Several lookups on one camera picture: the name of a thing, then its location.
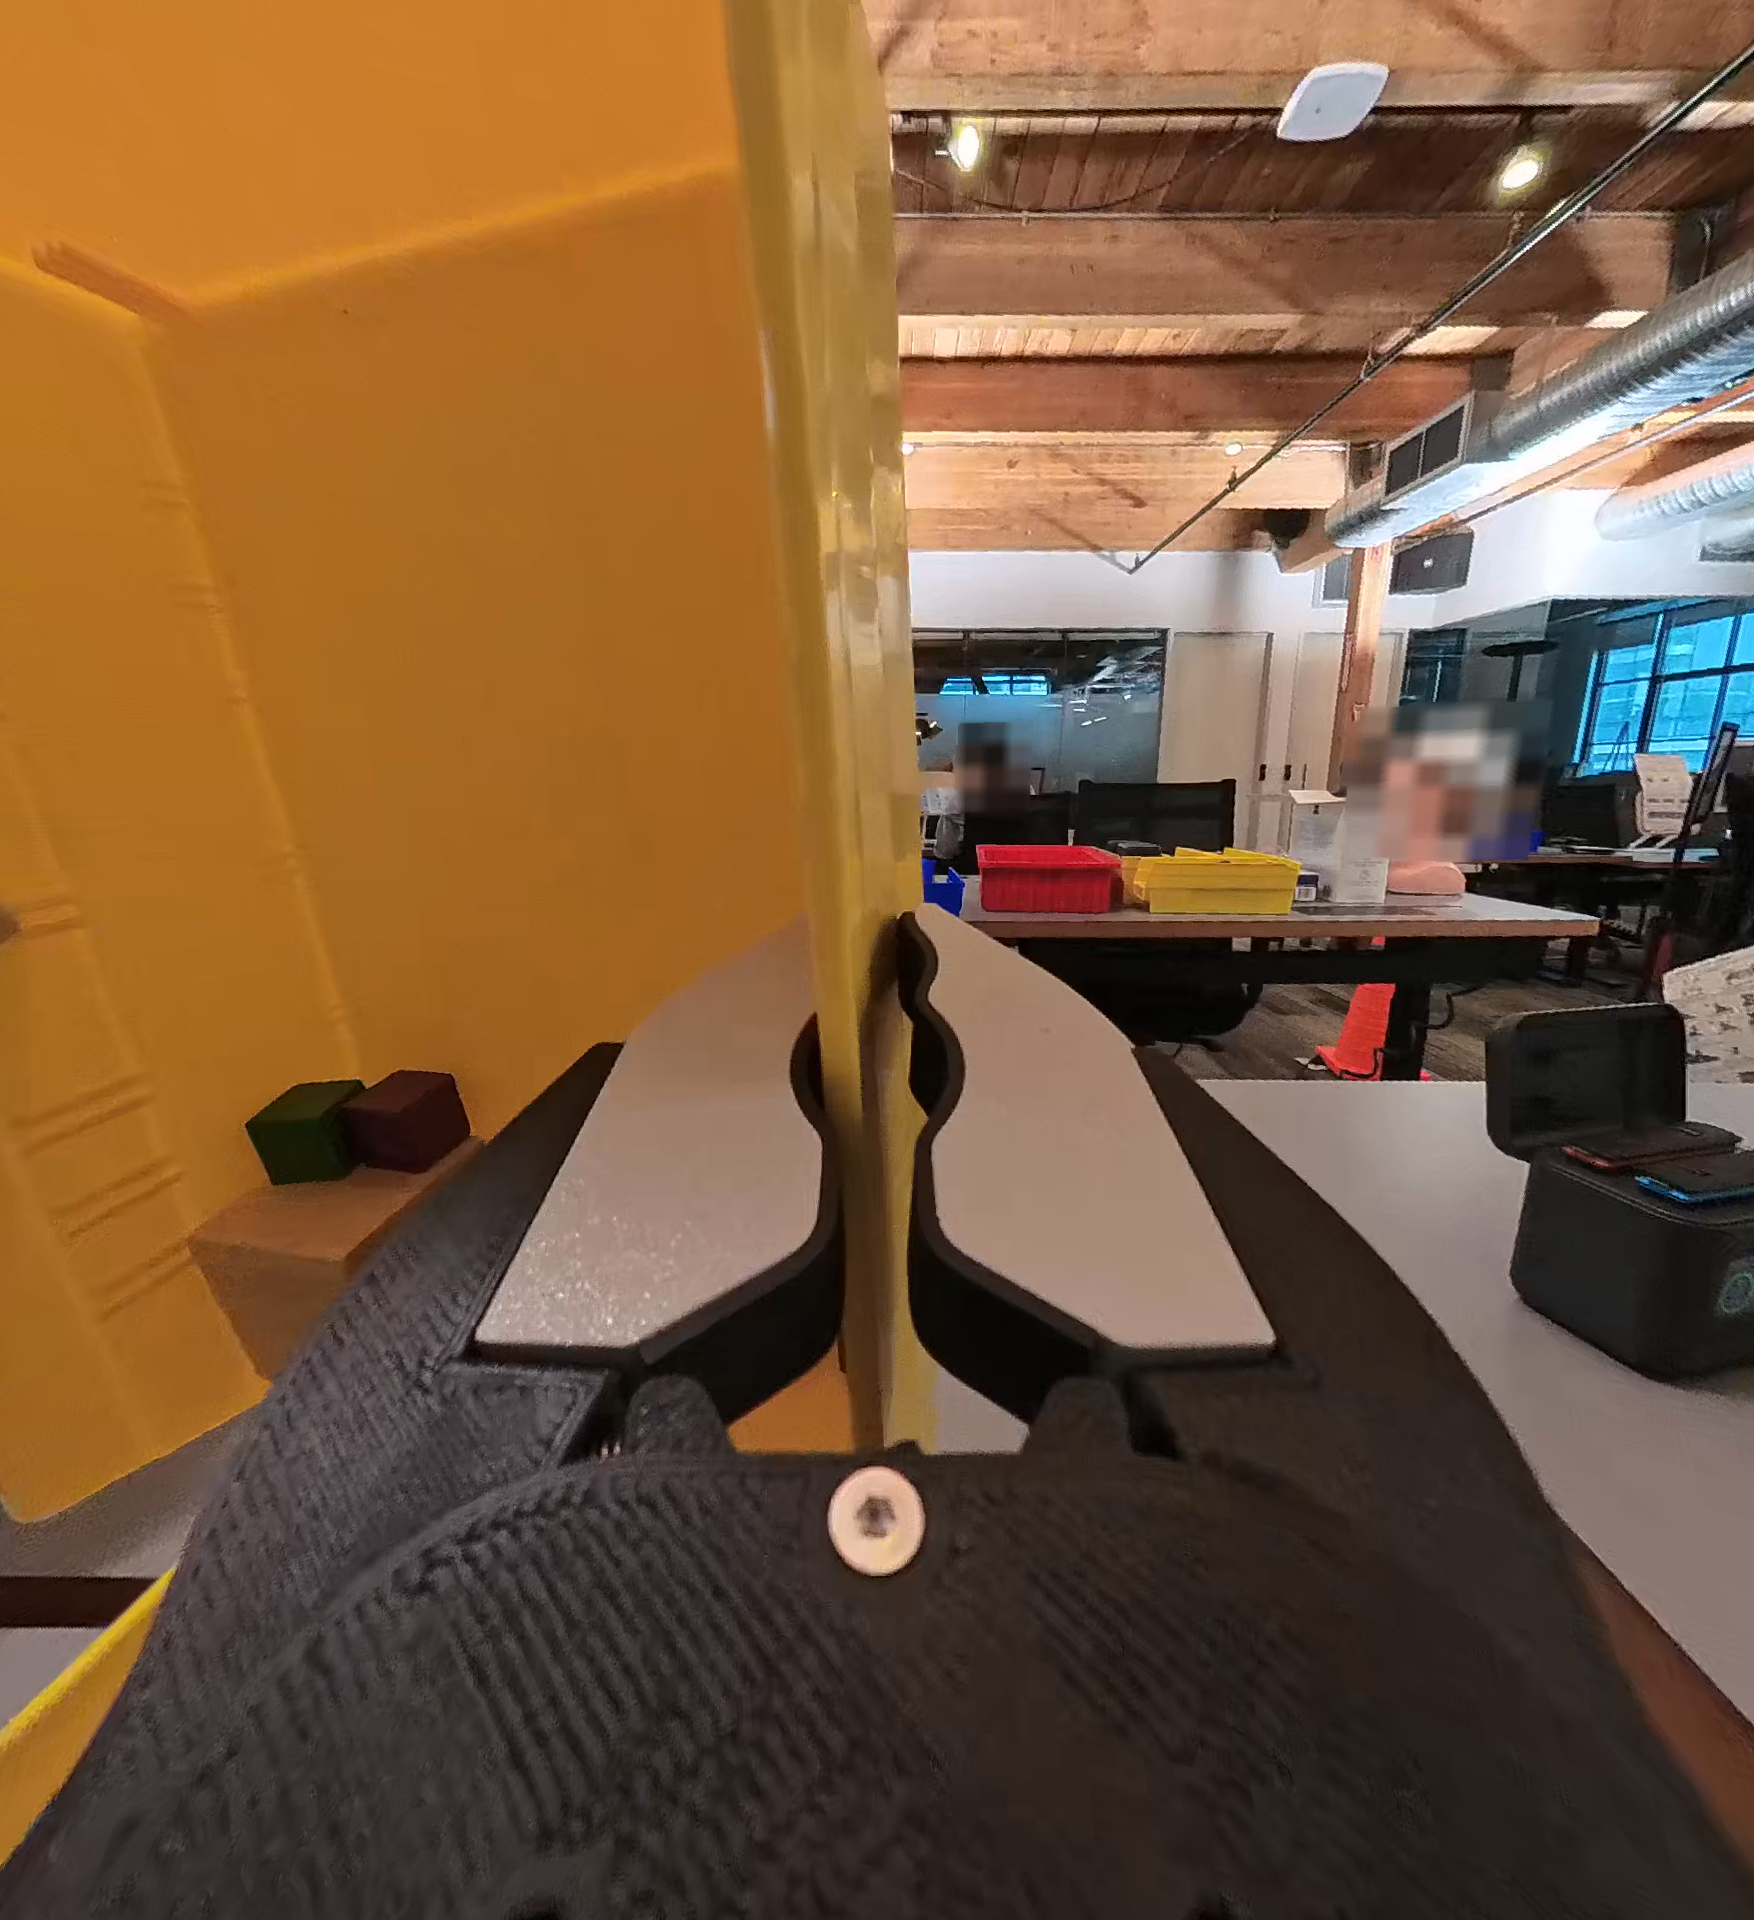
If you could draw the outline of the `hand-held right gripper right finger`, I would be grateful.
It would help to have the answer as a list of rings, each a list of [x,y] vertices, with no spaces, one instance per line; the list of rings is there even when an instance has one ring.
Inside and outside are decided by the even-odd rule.
[[[911,1026],[907,1304],[1031,1424],[1066,1379],[1257,1365],[1279,1336],[1120,1029],[939,905],[897,926]]]

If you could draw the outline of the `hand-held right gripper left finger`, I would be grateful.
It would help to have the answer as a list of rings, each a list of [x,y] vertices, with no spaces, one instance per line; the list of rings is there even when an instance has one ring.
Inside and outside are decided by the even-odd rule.
[[[794,920],[660,1003],[476,1319],[476,1358],[691,1379],[736,1423],[843,1324],[843,1176]]]

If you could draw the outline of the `pile of wooden cubes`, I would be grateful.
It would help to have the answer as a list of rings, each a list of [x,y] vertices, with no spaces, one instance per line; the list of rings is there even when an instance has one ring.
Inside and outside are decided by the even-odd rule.
[[[246,1122],[265,1185],[190,1239],[253,1371],[277,1379],[375,1253],[480,1147],[450,1071],[307,1082]]]

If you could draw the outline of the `white cardboard box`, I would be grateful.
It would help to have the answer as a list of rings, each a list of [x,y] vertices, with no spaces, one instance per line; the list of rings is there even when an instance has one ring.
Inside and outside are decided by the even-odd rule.
[[[1382,802],[1376,792],[1352,799],[1326,789],[1292,789],[1282,804],[1282,853],[1316,876],[1316,900],[1380,905],[1389,891],[1382,848]]]

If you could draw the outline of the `black office chair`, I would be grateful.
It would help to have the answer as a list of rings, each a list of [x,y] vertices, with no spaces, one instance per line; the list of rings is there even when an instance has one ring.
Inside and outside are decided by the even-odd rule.
[[[1073,844],[1103,852],[1150,845],[1225,852],[1234,845],[1236,781],[1079,781]]]
[[[1133,1044],[1223,1038],[1261,996],[1261,983],[1214,969],[1209,948],[1093,946],[1076,991]]]

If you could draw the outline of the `red plastic bin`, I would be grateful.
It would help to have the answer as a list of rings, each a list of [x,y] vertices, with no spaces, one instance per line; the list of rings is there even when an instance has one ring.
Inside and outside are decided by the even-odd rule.
[[[1103,915],[1122,890],[1115,852],[1079,845],[980,845],[978,905],[996,915]]]

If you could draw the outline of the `orange traffic cone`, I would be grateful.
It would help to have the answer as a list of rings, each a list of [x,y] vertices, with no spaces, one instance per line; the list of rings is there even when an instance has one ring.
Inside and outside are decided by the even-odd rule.
[[[1311,1066],[1341,1082],[1418,1083],[1429,1014],[1423,983],[1363,983],[1348,996],[1336,1040],[1318,1046]]]

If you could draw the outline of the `yellow plastic bin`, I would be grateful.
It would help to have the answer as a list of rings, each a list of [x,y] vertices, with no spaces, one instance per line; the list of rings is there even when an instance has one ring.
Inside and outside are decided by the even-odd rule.
[[[1152,915],[1282,918],[1294,909],[1294,860],[1246,849],[1122,856],[1125,904]]]

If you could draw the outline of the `grey office desk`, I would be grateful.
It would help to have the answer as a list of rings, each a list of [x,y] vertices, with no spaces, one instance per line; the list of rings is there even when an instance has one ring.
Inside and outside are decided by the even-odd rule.
[[[962,920],[988,937],[1079,986],[1093,946],[1171,944],[1209,948],[1209,965],[1265,986],[1358,986],[1421,983],[1437,988],[1521,981],[1562,944],[1582,956],[1598,937],[1591,915],[1466,894],[1455,900],[1389,896],[1380,905],[1306,904],[1282,918],[1152,915],[1113,907],[1103,915],[996,915],[966,888]]]

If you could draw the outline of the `black charging case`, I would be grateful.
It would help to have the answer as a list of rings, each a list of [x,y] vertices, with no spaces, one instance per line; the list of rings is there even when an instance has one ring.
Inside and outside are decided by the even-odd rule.
[[[1528,1309],[1648,1379],[1754,1365],[1754,1144],[1688,1114],[1677,1010],[1501,1023],[1486,1131],[1528,1171],[1509,1257]]]

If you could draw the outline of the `printed paper leaflet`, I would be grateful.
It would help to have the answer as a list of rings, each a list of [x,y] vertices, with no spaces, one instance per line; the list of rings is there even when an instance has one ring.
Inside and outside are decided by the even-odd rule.
[[[1754,1085],[1754,946],[1666,970],[1659,996],[1684,1024],[1692,1088]]]

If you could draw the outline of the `white ceiling access point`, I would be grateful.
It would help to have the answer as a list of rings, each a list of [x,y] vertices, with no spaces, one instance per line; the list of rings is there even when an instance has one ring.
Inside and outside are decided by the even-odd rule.
[[[1274,135],[1289,143],[1348,137],[1376,109],[1391,68],[1378,60],[1325,60],[1297,79]]]

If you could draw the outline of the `silver ventilation duct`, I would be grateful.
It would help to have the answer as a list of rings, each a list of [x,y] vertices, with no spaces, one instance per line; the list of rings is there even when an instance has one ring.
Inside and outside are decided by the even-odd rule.
[[[1394,439],[1325,517],[1334,546],[1402,538],[1501,486],[1754,376],[1754,249],[1532,386],[1475,386]]]
[[[1754,444],[1611,492],[1593,520],[1601,540],[1647,540],[1685,524],[1704,527],[1707,550],[1754,550]]]

